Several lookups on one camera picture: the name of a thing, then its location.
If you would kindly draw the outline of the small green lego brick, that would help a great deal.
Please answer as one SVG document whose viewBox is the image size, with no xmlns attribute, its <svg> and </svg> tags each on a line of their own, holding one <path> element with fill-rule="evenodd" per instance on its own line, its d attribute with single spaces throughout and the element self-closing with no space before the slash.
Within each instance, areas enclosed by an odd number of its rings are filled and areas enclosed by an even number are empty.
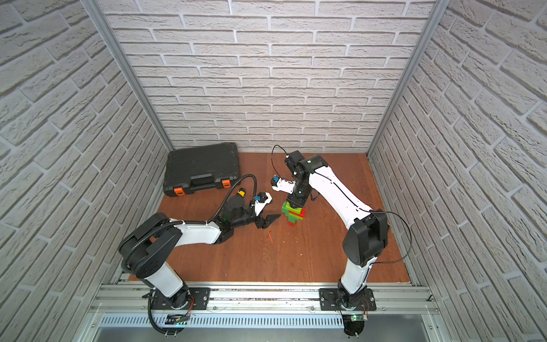
<svg viewBox="0 0 547 342">
<path fill-rule="evenodd" d="M 282 209 L 281 211 L 285 214 L 285 215 L 289 215 L 290 211 L 291 211 L 291 206 L 288 202 L 285 202 L 282 206 Z"/>
</svg>

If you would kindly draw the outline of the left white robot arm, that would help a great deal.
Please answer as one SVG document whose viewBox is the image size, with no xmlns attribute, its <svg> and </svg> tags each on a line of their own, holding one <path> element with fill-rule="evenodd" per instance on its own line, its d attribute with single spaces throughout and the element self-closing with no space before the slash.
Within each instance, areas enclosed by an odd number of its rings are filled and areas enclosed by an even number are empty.
<svg viewBox="0 0 547 342">
<path fill-rule="evenodd" d="M 218 245 L 226 242 L 239 227 L 254 224 L 266 229 L 280 218 L 279 214 L 262 215 L 272 202 L 268 192 L 260 192 L 247 204 L 237 194 L 225 200 L 218 213 L 208 221 L 170 219 L 158 212 L 126 236 L 118 246 L 121 267 L 162 295 L 168 306 L 181 309 L 189 300 L 187 284 L 167 263 L 172 251 L 185 245 Z"/>
</svg>

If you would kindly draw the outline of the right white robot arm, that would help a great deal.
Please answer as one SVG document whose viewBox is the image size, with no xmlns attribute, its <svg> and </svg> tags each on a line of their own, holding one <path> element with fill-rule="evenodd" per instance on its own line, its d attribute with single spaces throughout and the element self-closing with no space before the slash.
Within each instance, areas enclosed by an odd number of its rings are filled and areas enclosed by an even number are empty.
<svg viewBox="0 0 547 342">
<path fill-rule="evenodd" d="M 388 243 L 390 225 L 382 210 L 374 211 L 360 201 L 334 174 L 319 155 L 305 158 L 299 151 L 286 156 L 285 164 L 293 180 L 278 179 L 272 188 L 288 194 L 283 211 L 291 224 L 303 208 L 312 191 L 323 196 L 346 226 L 343 251 L 348 261 L 338 282 L 338 297 L 345 307 L 353 306 L 363 296 L 367 278 L 377 258 Z"/>
</svg>

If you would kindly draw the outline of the red 2x4 lego brick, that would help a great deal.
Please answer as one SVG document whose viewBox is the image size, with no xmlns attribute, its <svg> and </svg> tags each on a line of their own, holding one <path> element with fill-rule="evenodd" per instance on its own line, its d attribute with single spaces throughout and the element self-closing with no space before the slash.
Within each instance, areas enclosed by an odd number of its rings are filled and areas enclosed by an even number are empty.
<svg viewBox="0 0 547 342">
<path fill-rule="evenodd" d="M 306 214 L 306 209 L 304 209 L 304 208 L 291 208 L 290 212 L 295 213 L 297 215 L 304 216 Z"/>
</svg>

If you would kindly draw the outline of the lime lego brick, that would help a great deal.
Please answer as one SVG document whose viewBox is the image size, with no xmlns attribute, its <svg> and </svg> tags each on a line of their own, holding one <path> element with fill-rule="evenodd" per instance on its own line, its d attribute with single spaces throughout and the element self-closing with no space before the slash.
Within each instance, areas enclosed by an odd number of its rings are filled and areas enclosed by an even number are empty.
<svg viewBox="0 0 547 342">
<path fill-rule="evenodd" d="M 297 214 L 292 213 L 292 212 L 289 212 L 289 216 L 290 216 L 290 217 L 293 217 L 294 219 L 300 219 L 300 220 L 303 219 L 303 216 L 302 216 L 302 215 L 297 215 Z"/>
</svg>

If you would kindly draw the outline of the green 2x4 lego brick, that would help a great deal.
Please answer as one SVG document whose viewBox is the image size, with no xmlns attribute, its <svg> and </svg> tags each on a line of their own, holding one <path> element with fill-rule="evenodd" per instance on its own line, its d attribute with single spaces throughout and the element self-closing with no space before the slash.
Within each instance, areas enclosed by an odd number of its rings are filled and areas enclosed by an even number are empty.
<svg viewBox="0 0 547 342">
<path fill-rule="evenodd" d="M 293 222 L 293 223 L 295 223 L 295 224 L 296 224 L 297 222 L 302 221 L 302 220 L 300 220 L 300 219 L 294 219 L 293 217 L 288 217 L 288 222 Z"/>
</svg>

